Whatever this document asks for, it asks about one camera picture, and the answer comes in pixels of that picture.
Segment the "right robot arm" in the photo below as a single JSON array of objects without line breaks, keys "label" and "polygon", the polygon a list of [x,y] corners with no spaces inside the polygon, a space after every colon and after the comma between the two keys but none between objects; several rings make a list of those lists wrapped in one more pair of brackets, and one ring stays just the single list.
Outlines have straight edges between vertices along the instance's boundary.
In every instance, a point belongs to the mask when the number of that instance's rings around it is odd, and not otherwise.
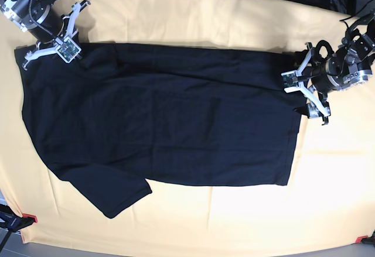
[{"label": "right robot arm", "polygon": [[58,0],[1,0],[1,12],[21,31],[50,43],[63,30],[63,19],[52,5]]}]

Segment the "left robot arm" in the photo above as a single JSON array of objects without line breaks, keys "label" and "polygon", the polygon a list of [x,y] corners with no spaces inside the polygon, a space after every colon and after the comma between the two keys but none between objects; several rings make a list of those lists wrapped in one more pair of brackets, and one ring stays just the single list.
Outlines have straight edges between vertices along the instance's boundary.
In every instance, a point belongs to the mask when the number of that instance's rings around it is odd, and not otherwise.
[{"label": "left robot arm", "polygon": [[374,10],[347,27],[342,44],[334,51],[321,40],[316,46],[306,43],[306,49],[295,52],[296,70],[281,74],[284,91],[301,92],[308,100],[294,111],[311,118],[331,116],[328,94],[364,84],[373,76]]}]

